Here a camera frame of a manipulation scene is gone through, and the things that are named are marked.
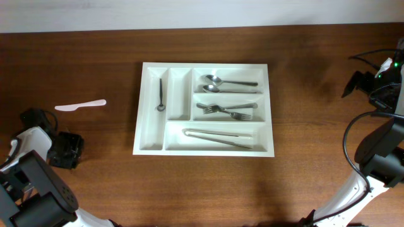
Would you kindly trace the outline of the small metal teaspoon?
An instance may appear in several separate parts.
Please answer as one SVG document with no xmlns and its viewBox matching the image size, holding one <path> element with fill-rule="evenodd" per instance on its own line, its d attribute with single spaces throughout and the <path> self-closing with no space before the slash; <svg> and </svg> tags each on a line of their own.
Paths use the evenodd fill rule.
<svg viewBox="0 0 404 227">
<path fill-rule="evenodd" d="M 160 103 L 157 106 L 157 110 L 159 112 L 163 112 L 165 110 L 165 105 L 163 104 L 163 84 L 162 84 L 162 78 L 159 79 L 159 99 Z"/>
</svg>

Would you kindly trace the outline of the metal tongs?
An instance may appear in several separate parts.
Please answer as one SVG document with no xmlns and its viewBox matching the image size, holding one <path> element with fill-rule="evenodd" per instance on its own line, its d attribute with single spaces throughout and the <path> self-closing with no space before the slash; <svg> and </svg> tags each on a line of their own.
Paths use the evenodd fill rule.
<svg viewBox="0 0 404 227">
<path fill-rule="evenodd" d="M 229 146 L 235 146 L 239 148 L 252 149 L 252 142 L 242 143 L 240 140 L 252 140 L 252 135 L 240 134 L 234 132 L 220 132 L 220 131 L 208 131 L 202 129 L 186 128 L 182 130 L 182 133 L 187 137 L 193 137 L 196 139 L 202 139 L 205 141 L 211 141 L 215 143 L 226 144 Z"/>
</svg>

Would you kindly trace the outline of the white handled fork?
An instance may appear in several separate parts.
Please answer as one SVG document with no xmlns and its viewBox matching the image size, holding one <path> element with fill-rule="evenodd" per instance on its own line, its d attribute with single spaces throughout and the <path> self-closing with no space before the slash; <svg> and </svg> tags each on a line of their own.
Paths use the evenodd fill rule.
<svg viewBox="0 0 404 227">
<path fill-rule="evenodd" d="M 203 109 L 203 108 L 205 108 L 206 106 L 209 106 L 209 105 L 205 105 L 205 104 L 202 104 L 202 103 L 197 103 L 196 106 L 198 108 Z M 232 112 L 232 110 L 224 110 L 222 112 L 216 112 L 216 113 L 228 114 L 234 120 L 243 120 L 243 121 L 245 121 L 245 120 L 251 120 L 252 119 L 252 115 L 249 115 L 249 114 L 246 114 L 246 113 Z"/>
</svg>

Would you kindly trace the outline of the large metal spoon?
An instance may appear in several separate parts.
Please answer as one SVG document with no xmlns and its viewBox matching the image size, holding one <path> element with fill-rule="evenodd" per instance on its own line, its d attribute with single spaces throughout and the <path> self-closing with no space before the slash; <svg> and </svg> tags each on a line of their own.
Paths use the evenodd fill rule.
<svg viewBox="0 0 404 227">
<path fill-rule="evenodd" d="M 208 74 L 205 76 L 205 81 L 215 86 L 220 86 L 224 83 L 230 84 L 239 84 L 245 86 L 258 86 L 258 82 L 245 82 L 245 81 L 229 81 L 229 80 L 222 80 L 218 76 Z"/>
<path fill-rule="evenodd" d="M 256 91 L 256 90 L 232 90 L 232 89 L 223 90 L 214 85 L 203 85 L 203 86 L 201 86 L 201 89 L 205 93 L 247 93 L 247 94 L 259 93 L 259 91 Z"/>
</svg>

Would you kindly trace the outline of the metal fork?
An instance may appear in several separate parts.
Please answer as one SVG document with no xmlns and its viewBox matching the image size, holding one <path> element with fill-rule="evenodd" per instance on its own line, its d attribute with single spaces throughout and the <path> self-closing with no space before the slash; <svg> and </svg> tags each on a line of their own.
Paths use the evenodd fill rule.
<svg viewBox="0 0 404 227">
<path fill-rule="evenodd" d="M 224 110 L 234 110 L 234 109 L 242 109 L 242 108 L 258 108 L 257 103 L 248 103 L 243 105 L 235 105 L 230 107 L 222 107 L 219 105 L 210 105 L 203 108 L 203 114 L 212 114 L 215 112 L 222 112 Z"/>
</svg>

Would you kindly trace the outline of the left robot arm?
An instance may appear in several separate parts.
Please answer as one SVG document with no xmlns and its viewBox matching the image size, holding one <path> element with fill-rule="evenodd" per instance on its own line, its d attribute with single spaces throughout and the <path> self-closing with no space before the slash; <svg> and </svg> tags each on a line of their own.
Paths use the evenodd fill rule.
<svg viewBox="0 0 404 227">
<path fill-rule="evenodd" d="M 69 186 L 54 168 L 74 169 L 81 158 L 80 135 L 59 132 L 48 111 L 29 108 L 21 113 L 23 130 L 11 138 L 1 164 L 1 221 L 12 227 L 118 227 L 81 209 Z"/>
</svg>

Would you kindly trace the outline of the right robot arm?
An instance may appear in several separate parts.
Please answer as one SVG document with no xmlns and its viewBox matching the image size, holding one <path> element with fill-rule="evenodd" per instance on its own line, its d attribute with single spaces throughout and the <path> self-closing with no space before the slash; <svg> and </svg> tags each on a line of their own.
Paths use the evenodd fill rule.
<svg viewBox="0 0 404 227">
<path fill-rule="evenodd" d="M 347 162 L 353 172 L 337 194 L 323 207 L 298 222 L 298 226 L 349 226 L 378 195 L 403 183 L 403 40 L 400 39 L 394 56 L 380 66 L 373 65 L 375 74 L 354 72 L 343 96 L 354 90 L 367 95 L 373 112 L 355 117 L 343 135 L 343 154 L 347 155 L 348 132 L 361 118 L 386 117 L 387 122 L 367 135 L 357 147 L 353 159 Z"/>
</svg>

